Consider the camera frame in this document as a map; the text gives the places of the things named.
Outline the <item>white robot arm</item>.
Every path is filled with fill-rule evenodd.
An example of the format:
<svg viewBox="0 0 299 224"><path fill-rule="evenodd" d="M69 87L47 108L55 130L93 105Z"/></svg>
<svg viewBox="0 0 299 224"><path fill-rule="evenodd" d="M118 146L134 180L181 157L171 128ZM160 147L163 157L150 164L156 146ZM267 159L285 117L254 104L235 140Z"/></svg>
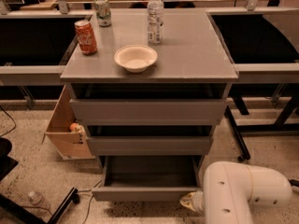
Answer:
<svg viewBox="0 0 299 224"><path fill-rule="evenodd" d="M205 171L203 189L180 204L205 212L206 224L254 224L250 205L281 207L292 198L292 185L280 172L261 166L217 161Z"/></svg>

